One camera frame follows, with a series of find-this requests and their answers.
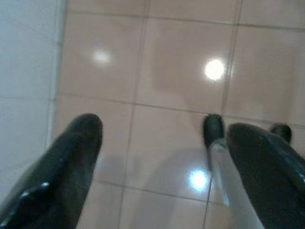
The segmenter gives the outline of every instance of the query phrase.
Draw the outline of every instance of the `white wall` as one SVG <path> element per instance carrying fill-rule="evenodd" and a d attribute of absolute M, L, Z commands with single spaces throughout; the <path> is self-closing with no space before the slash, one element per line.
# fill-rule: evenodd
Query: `white wall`
<path fill-rule="evenodd" d="M 66 0 L 0 0 L 0 202 L 50 144 Z"/>

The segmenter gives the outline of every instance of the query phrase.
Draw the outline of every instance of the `glossy floor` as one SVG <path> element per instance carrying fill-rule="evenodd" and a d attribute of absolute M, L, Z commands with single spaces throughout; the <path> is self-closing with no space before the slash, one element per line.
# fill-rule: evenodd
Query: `glossy floor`
<path fill-rule="evenodd" d="M 299 0 L 70 0 L 57 136 L 97 114 L 103 146 L 80 229 L 232 229 L 201 121 L 287 122 L 305 155 Z"/>

